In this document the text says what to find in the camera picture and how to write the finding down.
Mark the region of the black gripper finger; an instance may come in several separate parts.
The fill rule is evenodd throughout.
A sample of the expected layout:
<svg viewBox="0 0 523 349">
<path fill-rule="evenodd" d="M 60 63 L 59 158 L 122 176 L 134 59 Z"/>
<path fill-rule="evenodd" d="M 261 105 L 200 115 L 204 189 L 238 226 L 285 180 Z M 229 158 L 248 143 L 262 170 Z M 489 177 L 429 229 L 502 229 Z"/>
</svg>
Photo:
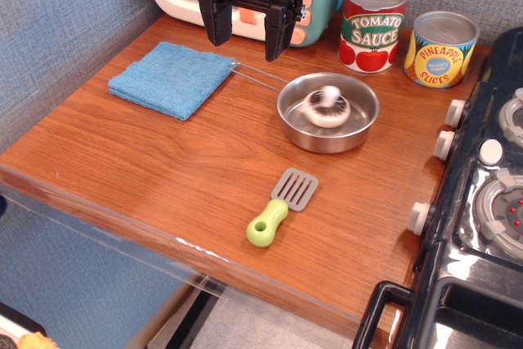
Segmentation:
<svg viewBox="0 0 523 349">
<path fill-rule="evenodd" d="M 266 60 L 276 60 L 286 51 L 297 20 L 295 0 L 270 0 L 265 9 Z"/>
<path fill-rule="evenodd" d="M 232 6 L 225 0 L 198 0 L 209 41 L 216 47 L 232 35 Z"/>
</svg>

